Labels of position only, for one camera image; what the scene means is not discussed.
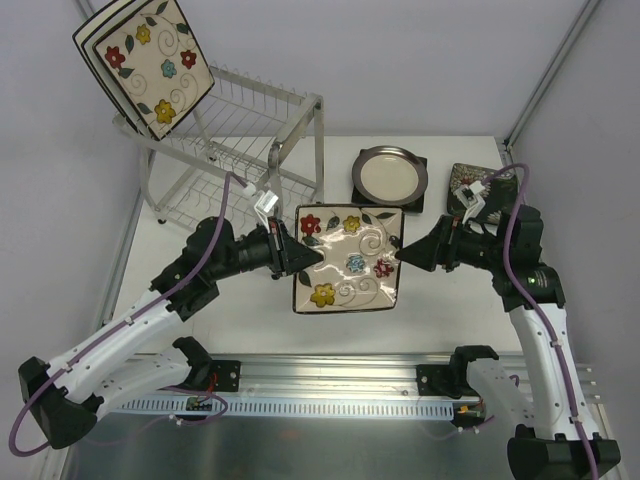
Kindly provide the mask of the cream floral square plate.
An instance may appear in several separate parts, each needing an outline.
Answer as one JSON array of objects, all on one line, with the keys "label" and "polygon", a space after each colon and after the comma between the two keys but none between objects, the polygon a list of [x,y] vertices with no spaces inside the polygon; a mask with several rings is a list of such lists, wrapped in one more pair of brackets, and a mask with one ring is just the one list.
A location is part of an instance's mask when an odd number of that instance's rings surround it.
[{"label": "cream floral square plate", "polygon": [[295,275],[300,315],[391,310],[396,306],[404,212],[396,207],[309,204],[296,209],[295,238],[321,261]]},{"label": "cream floral square plate", "polygon": [[133,127],[160,141],[215,85],[191,25],[177,1],[114,1],[90,42]]}]

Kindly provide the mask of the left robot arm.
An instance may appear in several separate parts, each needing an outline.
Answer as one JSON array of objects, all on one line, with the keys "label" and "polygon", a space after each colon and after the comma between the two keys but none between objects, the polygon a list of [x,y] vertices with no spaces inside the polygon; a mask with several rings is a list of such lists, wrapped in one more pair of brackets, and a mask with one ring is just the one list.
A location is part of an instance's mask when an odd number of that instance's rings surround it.
[{"label": "left robot arm", "polygon": [[223,217],[201,221],[181,255],[152,280],[123,316],[49,361],[37,357],[18,369],[24,407],[46,438],[63,449],[86,436],[111,411],[160,389],[210,393],[219,375],[193,337],[180,337],[163,353],[129,365],[146,343],[175,332],[219,295],[218,281],[260,268],[273,278],[297,274],[323,256],[297,241],[274,217],[235,236]]}]

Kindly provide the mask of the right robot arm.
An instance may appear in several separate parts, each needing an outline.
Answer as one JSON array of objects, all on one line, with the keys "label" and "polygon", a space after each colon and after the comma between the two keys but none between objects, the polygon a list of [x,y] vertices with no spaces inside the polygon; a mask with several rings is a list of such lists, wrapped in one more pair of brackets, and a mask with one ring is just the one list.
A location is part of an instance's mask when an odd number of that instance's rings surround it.
[{"label": "right robot arm", "polygon": [[498,356],[483,345],[455,349],[447,373],[429,381],[452,397],[478,393],[514,434],[507,443],[516,479],[599,479],[620,460],[616,441],[604,438],[586,404],[568,341],[566,299],[557,272],[541,260],[544,224],[529,206],[504,213],[498,230],[476,232],[443,215],[429,234],[396,258],[421,270],[485,270],[518,336],[531,388],[499,377]]}]

